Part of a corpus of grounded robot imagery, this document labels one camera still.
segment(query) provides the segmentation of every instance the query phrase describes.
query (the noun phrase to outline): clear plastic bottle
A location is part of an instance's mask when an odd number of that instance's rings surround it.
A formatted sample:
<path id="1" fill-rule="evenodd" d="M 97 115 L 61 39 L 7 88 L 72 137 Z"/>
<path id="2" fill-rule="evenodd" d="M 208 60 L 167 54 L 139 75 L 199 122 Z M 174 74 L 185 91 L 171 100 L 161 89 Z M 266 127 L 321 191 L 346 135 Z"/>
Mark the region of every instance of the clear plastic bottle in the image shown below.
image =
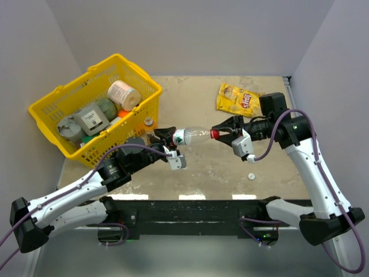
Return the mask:
<path id="1" fill-rule="evenodd" d="M 175 145 L 193 145 L 218 137 L 218 131 L 203 127 L 189 127 L 176 130 L 173 134 L 173 143 Z"/>

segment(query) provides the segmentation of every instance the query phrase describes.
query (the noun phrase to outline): yellow chip bag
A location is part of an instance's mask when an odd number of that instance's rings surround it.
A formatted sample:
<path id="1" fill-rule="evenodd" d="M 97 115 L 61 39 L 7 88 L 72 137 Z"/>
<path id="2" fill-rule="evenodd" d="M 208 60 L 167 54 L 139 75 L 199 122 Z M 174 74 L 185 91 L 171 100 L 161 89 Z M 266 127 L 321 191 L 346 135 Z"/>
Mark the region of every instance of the yellow chip bag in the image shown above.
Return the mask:
<path id="1" fill-rule="evenodd" d="M 259 95 L 256 92 L 222 83 L 217 98 L 217 110 L 244 117 L 261 115 Z"/>

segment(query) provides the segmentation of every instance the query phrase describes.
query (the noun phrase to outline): white bottle cap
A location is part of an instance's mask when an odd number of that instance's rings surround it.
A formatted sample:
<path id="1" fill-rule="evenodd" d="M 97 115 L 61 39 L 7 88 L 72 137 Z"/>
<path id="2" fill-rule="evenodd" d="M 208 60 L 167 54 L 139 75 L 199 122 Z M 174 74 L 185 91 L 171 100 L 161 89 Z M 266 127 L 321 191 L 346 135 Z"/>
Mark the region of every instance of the white bottle cap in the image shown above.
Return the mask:
<path id="1" fill-rule="evenodd" d="M 254 174 L 254 173 L 249 173 L 249 174 L 248 174 L 248 178 L 249 178 L 250 180 L 255 179 L 255 174 Z"/>

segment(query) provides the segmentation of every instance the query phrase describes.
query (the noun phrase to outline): red bottle cap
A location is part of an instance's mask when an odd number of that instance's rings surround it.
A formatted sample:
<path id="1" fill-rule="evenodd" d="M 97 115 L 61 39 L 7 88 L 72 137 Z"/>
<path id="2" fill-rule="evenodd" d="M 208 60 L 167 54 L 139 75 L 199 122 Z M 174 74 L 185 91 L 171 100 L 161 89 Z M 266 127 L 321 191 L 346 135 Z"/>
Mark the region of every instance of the red bottle cap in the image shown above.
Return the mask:
<path id="1" fill-rule="evenodd" d="M 219 131 L 218 130 L 210 130 L 210 137 L 212 139 L 218 139 L 219 138 Z"/>

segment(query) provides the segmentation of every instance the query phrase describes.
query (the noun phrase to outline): gray container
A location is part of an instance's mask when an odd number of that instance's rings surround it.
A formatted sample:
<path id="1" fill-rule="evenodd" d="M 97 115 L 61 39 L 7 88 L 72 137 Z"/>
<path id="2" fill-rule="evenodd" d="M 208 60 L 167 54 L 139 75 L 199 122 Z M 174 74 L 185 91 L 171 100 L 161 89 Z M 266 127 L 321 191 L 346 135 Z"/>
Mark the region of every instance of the gray container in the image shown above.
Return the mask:
<path id="1" fill-rule="evenodd" d="M 73 114 L 73 117 L 89 136 L 93 136 L 109 126 L 109 120 L 95 102 Z"/>

